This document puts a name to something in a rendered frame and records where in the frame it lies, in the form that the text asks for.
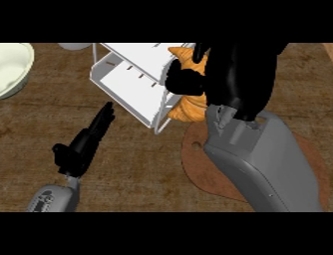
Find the round brown cutting board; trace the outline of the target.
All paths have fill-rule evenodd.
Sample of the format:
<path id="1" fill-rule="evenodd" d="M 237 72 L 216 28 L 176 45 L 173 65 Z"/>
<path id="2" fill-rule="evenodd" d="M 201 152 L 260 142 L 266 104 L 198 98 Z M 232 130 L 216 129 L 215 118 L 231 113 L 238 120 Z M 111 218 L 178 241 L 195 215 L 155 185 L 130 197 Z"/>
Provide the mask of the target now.
<path id="1" fill-rule="evenodd" d="M 330 200 L 330 176 L 324 159 L 309 140 L 297 133 L 293 135 L 314 170 L 320 186 L 320 204 L 322 210 L 327 211 Z M 206 139 L 206 123 L 191 123 L 181 144 L 181 164 L 185 175 L 195 187 L 204 192 L 246 202 L 246 198 L 203 151 Z"/>

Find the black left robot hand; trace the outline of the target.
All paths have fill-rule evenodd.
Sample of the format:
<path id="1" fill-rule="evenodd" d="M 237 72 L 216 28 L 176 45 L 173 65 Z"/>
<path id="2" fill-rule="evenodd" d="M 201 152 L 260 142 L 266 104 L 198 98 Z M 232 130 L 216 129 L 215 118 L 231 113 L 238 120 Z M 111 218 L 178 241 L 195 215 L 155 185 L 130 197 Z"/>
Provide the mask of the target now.
<path id="1" fill-rule="evenodd" d="M 90 125 L 81 129 L 68 145 L 56 143 L 52 147 L 59 172 L 81 177 L 89 169 L 101 140 L 115 119 L 113 103 L 107 102 Z"/>

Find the orange croissant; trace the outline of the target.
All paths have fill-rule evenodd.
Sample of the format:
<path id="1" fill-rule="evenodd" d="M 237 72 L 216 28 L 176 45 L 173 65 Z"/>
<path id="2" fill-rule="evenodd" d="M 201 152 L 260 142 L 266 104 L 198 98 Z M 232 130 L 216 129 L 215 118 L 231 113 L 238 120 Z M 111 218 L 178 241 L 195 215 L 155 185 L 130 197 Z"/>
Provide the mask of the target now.
<path id="1" fill-rule="evenodd" d="M 192 61 L 192 48 L 169 47 L 167 50 L 176 56 L 183 70 L 194 70 L 204 75 L 207 56 L 200 63 Z M 206 112 L 206 95 L 182 96 L 178 104 L 167 113 L 167 117 L 182 122 L 203 122 Z"/>

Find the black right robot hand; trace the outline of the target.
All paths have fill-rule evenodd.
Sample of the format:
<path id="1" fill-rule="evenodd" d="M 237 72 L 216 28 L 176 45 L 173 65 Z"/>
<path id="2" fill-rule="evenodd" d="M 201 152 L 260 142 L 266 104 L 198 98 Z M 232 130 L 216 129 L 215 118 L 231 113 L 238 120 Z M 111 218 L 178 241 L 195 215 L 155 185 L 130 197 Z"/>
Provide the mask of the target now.
<path id="1" fill-rule="evenodd" d="M 251 122 L 263 110 L 275 81 L 277 57 L 287 43 L 265 43 L 256 50 L 250 44 L 197 43 L 192 61 L 207 56 L 204 75 L 183 70 L 175 59 L 166 72 L 166 89 L 181 96 L 206 95 L 206 107 L 229 106 L 234 117 Z"/>

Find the pale cream bowl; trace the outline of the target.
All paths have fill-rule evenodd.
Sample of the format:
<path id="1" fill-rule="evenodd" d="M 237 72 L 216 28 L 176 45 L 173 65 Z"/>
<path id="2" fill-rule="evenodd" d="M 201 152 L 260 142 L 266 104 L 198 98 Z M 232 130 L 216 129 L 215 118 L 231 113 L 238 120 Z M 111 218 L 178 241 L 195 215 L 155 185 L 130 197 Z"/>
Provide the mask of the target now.
<path id="1" fill-rule="evenodd" d="M 24 89 L 34 57 L 30 43 L 0 43 L 0 100 L 15 96 Z"/>

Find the pale grey round object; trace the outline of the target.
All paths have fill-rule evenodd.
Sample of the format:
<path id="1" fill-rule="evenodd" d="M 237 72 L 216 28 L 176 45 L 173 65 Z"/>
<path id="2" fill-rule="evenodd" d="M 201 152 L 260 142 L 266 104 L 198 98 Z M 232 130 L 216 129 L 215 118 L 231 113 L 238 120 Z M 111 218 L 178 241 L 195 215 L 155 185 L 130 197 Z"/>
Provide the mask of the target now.
<path id="1" fill-rule="evenodd" d="M 70 51 L 78 51 L 92 46 L 92 43 L 58 43 L 58 45 Z"/>

